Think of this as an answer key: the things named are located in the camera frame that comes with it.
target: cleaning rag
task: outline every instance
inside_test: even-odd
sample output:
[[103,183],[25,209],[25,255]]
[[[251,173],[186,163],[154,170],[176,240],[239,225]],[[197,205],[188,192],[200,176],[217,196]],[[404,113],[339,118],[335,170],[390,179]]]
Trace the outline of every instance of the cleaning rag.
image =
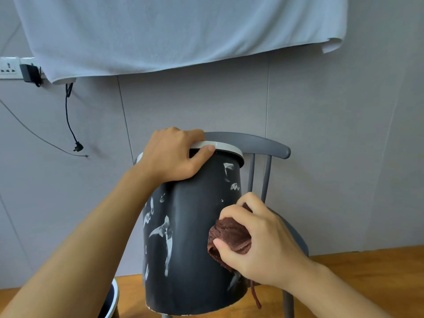
[[[252,212],[246,203],[243,204],[243,207]],[[221,266],[226,268],[228,271],[233,272],[234,269],[222,261],[219,251],[213,243],[213,240],[216,238],[219,238],[228,244],[232,251],[237,252],[238,254],[246,254],[252,246],[252,237],[246,227],[238,223],[233,218],[217,220],[215,225],[210,228],[208,237],[208,253],[212,256],[212,258],[219,262]],[[259,309],[261,309],[262,306],[256,296],[254,282],[252,280],[250,281],[250,286],[256,305]]]

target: white towel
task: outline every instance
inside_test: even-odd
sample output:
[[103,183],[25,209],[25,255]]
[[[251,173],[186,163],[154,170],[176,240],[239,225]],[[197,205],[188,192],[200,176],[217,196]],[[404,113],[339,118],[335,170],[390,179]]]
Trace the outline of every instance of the white towel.
[[348,0],[14,0],[51,82],[152,72],[301,44],[338,48]]

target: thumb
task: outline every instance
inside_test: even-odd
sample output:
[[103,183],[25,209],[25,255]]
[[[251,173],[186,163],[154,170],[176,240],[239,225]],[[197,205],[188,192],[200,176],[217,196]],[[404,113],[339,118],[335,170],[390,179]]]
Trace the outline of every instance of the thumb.
[[206,163],[207,160],[212,156],[215,152],[214,145],[206,145],[199,149],[199,151],[189,160],[189,163],[192,165],[192,170],[194,170],[194,174],[196,174],[199,169]]
[[224,261],[227,265],[240,271],[240,265],[242,263],[242,255],[234,252],[231,248],[221,239],[213,240],[213,244],[216,249],[219,251],[219,255],[221,256],[222,261]]

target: wooden surface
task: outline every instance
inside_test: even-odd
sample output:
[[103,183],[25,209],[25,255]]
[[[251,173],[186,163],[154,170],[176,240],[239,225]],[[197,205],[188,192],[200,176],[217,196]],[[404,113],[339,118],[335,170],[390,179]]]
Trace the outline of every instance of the wooden surface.
[[[424,317],[424,246],[366,252],[350,252],[312,257],[329,267],[353,288],[397,318]],[[144,302],[141,275],[117,278],[118,309],[121,318],[158,318]],[[262,304],[258,310],[252,294],[236,304],[201,315],[205,318],[283,317],[282,292],[267,286],[256,287]],[[0,312],[18,289],[0,290]],[[296,318],[314,317],[298,301]]]

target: chair leg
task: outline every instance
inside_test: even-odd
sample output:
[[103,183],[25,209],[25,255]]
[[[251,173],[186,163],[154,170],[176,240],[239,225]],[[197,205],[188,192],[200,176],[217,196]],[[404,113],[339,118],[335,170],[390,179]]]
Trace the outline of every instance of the chair leg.
[[294,318],[294,299],[291,294],[283,290],[284,318]]

